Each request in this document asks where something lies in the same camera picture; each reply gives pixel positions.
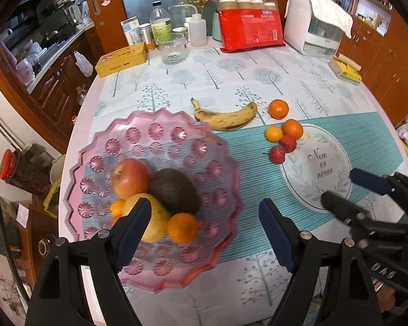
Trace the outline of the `person right hand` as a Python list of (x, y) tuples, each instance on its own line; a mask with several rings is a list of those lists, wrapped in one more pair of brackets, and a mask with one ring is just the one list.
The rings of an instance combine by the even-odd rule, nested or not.
[(390, 311), (396, 304), (396, 290), (387, 284), (383, 284), (377, 292), (377, 300), (381, 312)]

